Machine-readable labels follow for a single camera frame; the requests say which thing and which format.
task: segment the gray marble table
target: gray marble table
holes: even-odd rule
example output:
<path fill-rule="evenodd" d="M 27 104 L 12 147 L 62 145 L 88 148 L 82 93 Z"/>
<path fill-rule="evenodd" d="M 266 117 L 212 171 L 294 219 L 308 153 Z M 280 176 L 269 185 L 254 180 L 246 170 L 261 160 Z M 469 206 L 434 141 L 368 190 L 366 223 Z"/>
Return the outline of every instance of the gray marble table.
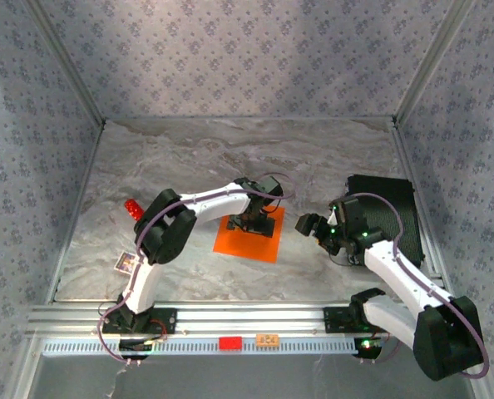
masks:
<path fill-rule="evenodd" d="M 297 184 L 286 209 L 276 264 L 213 252 L 219 222 L 198 226 L 184 252 L 162 268 L 157 301 L 349 300 L 385 285 L 365 268 L 330 262 L 294 230 L 304 213 L 327 213 L 352 174 L 403 177 L 388 119 L 186 119 L 108 122 L 89 176 L 56 300 L 113 299 L 128 277 L 114 271 L 134 252 L 134 221 L 123 204 L 146 207 L 163 189 L 211 190 L 248 176 L 284 172 Z M 284 190 L 290 184 L 280 180 Z"/>

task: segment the gray floral wallpaper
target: gray floral wallpaper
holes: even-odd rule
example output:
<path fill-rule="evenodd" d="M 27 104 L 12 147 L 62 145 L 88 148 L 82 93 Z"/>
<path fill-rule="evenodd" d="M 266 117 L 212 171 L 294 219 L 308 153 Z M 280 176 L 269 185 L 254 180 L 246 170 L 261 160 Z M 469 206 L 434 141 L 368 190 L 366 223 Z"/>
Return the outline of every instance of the gray floral wallpaper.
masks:
<path fill-rule="evenodd" d="M 19 1 L 0 2 L 0 397 L 43 303 L 97 129 Z"/>
<path fill-rule="evenodd" d="M 494 373 L 494 1 L 477 2 L 403 132 L 450 279 L 479 307 Z"/>
<path fill-rule="evenodd" d="M 451 0 L 41 0 L 106 118 L 397 110 Z"/>

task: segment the orange mat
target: orange mat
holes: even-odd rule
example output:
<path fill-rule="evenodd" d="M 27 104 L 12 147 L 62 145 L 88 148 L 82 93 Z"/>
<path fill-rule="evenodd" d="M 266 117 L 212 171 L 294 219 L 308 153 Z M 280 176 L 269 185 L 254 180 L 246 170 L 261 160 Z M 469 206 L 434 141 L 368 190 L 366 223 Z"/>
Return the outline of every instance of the orange mat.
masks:
<path fill-rule="evenodd" d="M 274 206 L 268 206 L 266 209 L 270 212 L 274 210 Z M 214 252 L 276 264 L 284 212 L 285 209 L 279 207 L 270 215 L 274 219 L 272 238 L 246 233 L 240 229 L 228 230 L 227 221 L 229 217 L 225 216 L 221 219 L 220 229 L 215 238 Z"/>

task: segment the small red block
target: small red block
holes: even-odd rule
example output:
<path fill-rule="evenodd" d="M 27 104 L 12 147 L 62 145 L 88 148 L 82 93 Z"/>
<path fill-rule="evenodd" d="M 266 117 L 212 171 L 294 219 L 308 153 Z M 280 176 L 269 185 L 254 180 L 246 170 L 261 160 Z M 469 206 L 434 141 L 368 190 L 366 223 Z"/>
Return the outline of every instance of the small red block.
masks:
<path fill-rule="evenodd" d="M 241 337 L 220 337 L 220 351 L 241 351 L 242 347 Z"/>
<path fill-rule="evenodd" d="M 125 208 L 136 222 L 144 215 L 144 210 L 133 199 L 128 199 L 125 202 Z"/>

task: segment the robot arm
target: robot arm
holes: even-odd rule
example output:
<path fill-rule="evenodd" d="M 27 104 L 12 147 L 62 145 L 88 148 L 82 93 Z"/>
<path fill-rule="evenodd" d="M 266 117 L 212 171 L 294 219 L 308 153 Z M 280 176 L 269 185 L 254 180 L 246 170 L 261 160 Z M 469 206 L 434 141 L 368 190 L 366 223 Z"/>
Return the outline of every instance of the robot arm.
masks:
<path fill-rule="evenodd" d="M 474 303 L 467 297 L 454 298 L 436 286 L 403 254 L 398 253 L 395 259 L 393 241 L 380 228 L 368 227 L 356 197 L 336 199 L 330 209 L 329 219 L 306 214 L 295 228 L 307 236 L 313 231 L 330 254 L 345 248 L 403 302 L 395 303 L 377 288 L 354 295 L 350 308 L 356 324 L 377 326 L 397 337 L 413 350 L 420 368 L 434 381 L 482 363 L 476 340 L 445 304 L 453 305 L 482 337 Z"/>
<path fill-rule="evenodd" d="M 123 306 L 108 315 L 109 322 L 120 326 L 121 333 L 144 333 L 152 319 L 156 285 L 161 268 L 180 255 L 197 224 L 229 216 L 228 229 L 271 237 L 274 220 L 263 211 L 275 198 L 283 198 L 280 183 L 273 176 L 258 182 L 240 178 L 217 190 L 178 195 L 168 189 L 160 192 L 143 211 L 134 201 L 126 208 L 136 220 L 136 247 L 145 257 L 137 273 L 131 275 L 118 303 Z"/>

